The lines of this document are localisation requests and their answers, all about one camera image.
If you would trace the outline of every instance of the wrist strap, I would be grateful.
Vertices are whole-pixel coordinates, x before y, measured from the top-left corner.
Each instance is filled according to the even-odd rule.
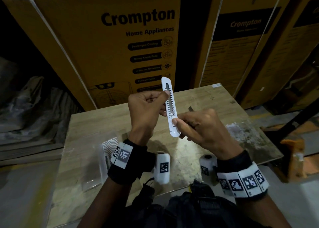
[[[267,194],[269,183],[246,150],[232,159],[217,160],[216,172],[229,196],[259,200]]]
[[[107,174],[117,184],[132,184],[143,172],[152,171],[155,161],[156,155],[147,152],[147,146],[141,147],[126,139],[112,154],[112,165]]]

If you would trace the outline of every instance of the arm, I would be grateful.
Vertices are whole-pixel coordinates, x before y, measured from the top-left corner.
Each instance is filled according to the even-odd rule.
[[[173,119],[173,123],[182,133],[180,138],[186,136],[187,140],[209,150],[219,160],[229,160],[243,152],[213,109],[182,113]],[[264,226],[290,227],[269,195],[257,201],[237,198],[236,203],[244,214]]]
[[[129,110],[132,129],[129,140],[138,146],[146,146],[153,135],[159,114],[166,116],[165,102],[169,92],[146,91],[129,96]],[[108,178],[87,212],[80,221],[78,228],[100,228],[112,217],[121,214],[125,208],[132,185],[120,185]]]

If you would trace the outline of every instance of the person's left hand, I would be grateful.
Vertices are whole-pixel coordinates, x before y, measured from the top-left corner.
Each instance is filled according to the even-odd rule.
[[[166,116],[165,102],[169,91],[145,91],[129,96],[129,110],[132,130],[129,140],[137,145],[146,146],[152,137],[159,115]]]

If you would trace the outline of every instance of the wooden table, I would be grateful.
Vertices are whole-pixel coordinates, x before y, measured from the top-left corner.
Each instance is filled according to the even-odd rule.
[[[232,136],[245,148],[257,164],[269,162],[283,155],[265,134],[254,126],[245,111],[220,84],[177,92],[174,94],[178,113],[213,108]],[[71,117],[61,159],[48,227],[79,220],[101,188],[82,190],[87,179],[99,179],[99,168],[93,143],[106,141],[109,131],[115,131],[119,141],[130,131],[130,113],[127,104],[74,114]],[[174,138],[169,133],[166,117],[159,117],[148,151],[165,151],[171,156],[170,183],[156,186],[156,194],[163,194],[188,186],[194,179],[201,181],[199,158],[208,153],[186,138]],[[139,194],[143,182],[151,177],[143,173],[132,186],[128,204]]]

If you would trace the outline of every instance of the person's right hand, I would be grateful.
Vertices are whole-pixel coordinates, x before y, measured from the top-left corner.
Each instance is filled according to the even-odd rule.
[[[180,138],[186,136],[188,141],[209,150],[220,160],[233,158],[243,151],[213,109],[185,112],[172,122],[181,132]]]

